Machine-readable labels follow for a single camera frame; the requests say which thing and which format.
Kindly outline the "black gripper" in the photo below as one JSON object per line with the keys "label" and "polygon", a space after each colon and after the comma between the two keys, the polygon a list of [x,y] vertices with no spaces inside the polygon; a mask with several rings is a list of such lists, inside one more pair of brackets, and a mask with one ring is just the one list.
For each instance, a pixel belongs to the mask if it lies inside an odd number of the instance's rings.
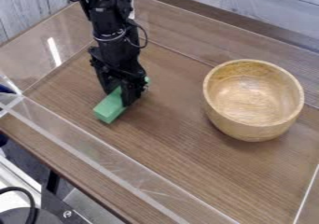
{"label": "black gripper", "polygon": [[141,80],[145,70],[140,64],[142,45],[137,37],[118,39],[96,38],[97,45],[88,49],[90,66],[96,70],[102,91],[109,94],[121,80],[121,103],[130,106],[144,92],[146,82]]}

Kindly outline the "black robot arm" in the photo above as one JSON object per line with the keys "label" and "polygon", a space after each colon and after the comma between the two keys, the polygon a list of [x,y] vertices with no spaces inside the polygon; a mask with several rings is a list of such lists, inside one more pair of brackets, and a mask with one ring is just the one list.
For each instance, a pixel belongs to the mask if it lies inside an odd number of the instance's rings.
{"label": "black robot arm", "polygon": [[140,65],[140,25],[129,18],[132,0],[68,0],[78,2],[92,25],[97,43],[88,49],[90,66],[106,95],[120,88],[121,104],[130,106],[145,87],[145,70]]}

